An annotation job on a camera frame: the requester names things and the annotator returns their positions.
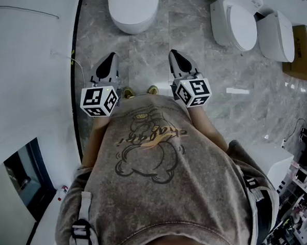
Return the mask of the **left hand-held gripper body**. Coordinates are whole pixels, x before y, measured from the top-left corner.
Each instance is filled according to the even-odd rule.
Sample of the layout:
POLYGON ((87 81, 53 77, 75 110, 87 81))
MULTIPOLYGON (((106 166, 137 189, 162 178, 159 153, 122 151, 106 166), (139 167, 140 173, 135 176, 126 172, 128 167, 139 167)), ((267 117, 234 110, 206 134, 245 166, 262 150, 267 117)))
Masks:
POLYGON ((93 81, 92 86, 83 88, 80 108, 89 117, 109 117, 116 106, 120 105, 121 89, 116 80, 93 81))

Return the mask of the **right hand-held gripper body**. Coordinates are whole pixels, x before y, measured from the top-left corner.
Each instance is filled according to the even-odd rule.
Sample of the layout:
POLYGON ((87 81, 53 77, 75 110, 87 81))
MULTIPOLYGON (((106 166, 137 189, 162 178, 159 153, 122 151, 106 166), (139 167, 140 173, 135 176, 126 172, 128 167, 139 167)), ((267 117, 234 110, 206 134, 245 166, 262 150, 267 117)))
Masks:
POLYGON ((181 100, 187 108, 203 106, 212 96, 208 79, 202 73, 179 76, 170 85, 175 100, 181 100))

